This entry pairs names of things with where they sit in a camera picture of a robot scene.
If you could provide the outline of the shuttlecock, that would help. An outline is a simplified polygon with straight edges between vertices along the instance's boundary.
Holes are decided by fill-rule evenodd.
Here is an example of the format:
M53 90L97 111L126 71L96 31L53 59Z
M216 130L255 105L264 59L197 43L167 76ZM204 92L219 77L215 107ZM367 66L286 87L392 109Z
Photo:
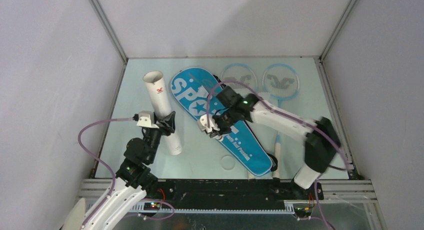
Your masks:
M222 142L222 141L223 141L224 136L225 136L224 134L219 133L217 130L212 130L212 131L209 133L209 137L210 137L211 139L215 139L215 140L217 140L217 141L219 141L219 142Z

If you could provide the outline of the white shuttlecock tube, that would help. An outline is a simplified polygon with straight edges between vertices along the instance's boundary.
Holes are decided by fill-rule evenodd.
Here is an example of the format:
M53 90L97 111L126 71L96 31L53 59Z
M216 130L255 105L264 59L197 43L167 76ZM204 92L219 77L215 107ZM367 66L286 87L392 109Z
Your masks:
M164 74L161 71L150 71L143 76L142 80L145 83L154 113L159 118L168 116L172 112L172 108ZM177 131L165 136L164 140L171 155L179 155L182 152L182 143Z

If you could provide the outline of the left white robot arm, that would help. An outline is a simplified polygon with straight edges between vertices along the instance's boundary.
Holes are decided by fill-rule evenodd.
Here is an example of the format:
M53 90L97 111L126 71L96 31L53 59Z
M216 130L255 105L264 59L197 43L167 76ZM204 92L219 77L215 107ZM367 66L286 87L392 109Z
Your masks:
M175 111L159 117L152 111L141 111L121 122L135 121L141 127L142 138L132 138L126 144L124 161L112 174L112 182L105 192L86 209L86 199L77 201L61 229L63 230L112 230L129 210L144 198L153 198L158 192L158 178L151 173L162 137L175 135Z

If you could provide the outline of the clear plastic tube lid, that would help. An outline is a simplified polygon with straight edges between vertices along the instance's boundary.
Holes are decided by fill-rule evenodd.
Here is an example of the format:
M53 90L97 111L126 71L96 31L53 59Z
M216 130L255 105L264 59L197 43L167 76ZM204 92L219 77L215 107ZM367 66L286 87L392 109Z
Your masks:
M236 160L234 159L233 156L231 155L224 155L221 159L220 159L220 164L221 167L226 170L226 171L231 171L234 169L235 165L236 165Z

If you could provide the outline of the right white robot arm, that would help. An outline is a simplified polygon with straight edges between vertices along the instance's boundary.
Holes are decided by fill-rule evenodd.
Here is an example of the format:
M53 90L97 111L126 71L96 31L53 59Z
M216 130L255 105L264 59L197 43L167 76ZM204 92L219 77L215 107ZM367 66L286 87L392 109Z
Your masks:
M291 184L291 194L304 199L311 192L314 182L326 172L341 143L332 122L321 117L309 120L276 107L258 94L249 93L245 97L226 86L216 98L226 108L220 115L205 115L205 132L211 138L227 135L231 127L240 121L270 127L287 135L304 147L304 164L297 171Z

